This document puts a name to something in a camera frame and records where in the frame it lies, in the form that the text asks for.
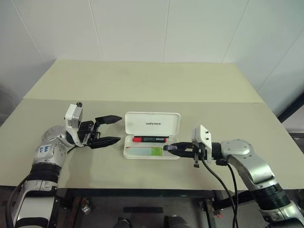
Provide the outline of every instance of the red cap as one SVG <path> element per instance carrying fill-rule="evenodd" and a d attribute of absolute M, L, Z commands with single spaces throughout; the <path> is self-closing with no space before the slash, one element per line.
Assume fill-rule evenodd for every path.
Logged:
<path fill-rule="evenodd" d="M 134 138 L 132 138 L 132 141 L 133 142 L 137 142 L 137 143 L 141 143 L 142 142 L 142 138 L 141 137 L 134 137 Z"/>

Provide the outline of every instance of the white case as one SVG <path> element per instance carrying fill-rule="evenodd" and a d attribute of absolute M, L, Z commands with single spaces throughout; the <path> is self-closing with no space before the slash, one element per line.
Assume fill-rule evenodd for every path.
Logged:
<path fill-rule="evenodd" d="M 126 147 L 163 147 L 178 143 L 175 136 L 179 132 L 181 115 L 178 113 L 158 112 L 127 112 L 125 119 L 125 132 L 130 134 L 124 141 L 123 155 L 127 159 L 161 159 L 175 160 L 179 156 L 163 151 L 162 156 L 138 156 L 128 153 Z M 159 142 L 133 142 L 134 136 L 169 136 L 166 143 Z"/>

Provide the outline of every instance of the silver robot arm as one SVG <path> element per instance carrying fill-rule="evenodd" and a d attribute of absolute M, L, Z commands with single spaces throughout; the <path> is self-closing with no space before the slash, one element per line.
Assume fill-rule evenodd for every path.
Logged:
<path fill-rule="evenodd" d="M 75 147 L 92 149 L 105 147 L 120 140 L 117 137 L 99 138 L 98 127 L 121 120 L 119 116 L 82 120 L 82 104 L 71 104 L 65 115 L 65 126 L 54 126 L 42 136 L 35 150 L 30 174 L 23 183 L 13 213 L 10 203 L 6 210 L 8 228 L 51 228 L 57 224 L 59 199 L 56 197 L 58 179 L 67 153 Z"/>
<path fill-rule="evenodd" d="M 255 154 L 248 142 L 238 139 L 212 143 L 211 133 L 200 125 L 192 132 L 192 142 L 175 143 L 165 146 L 164 150 L 180 157 L 194 158 L 194 167 L 199 167 L 198 161 L 203 159 L 208 162 L 216 160 L 217 164 L 230 163 L 255 197 L 266 222 L 274 226 L 291 222 L 304 227 L 299 208 L 288 199 L 269 165 Z"/>

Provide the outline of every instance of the red marker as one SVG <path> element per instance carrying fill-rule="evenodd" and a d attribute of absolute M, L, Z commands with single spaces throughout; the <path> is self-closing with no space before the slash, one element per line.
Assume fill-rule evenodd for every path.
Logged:
<path fill-rule="evenodd" d="M 134 137 L 132 139 L 133 142 L 137 143 L 165 143 L 167 142 L 166 138 L 158 138 L 158 137 Z"/>

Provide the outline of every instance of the sticker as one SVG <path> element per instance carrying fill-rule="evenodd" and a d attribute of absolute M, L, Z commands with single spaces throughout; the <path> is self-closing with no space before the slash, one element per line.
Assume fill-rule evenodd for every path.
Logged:
<path fill-rule="evenodd" d="M 47 153 L 49 151 L 49 149 L 51 148 L 51 145 L 52 144 L 40 146 L 38 149 L 39 153 Z"/>

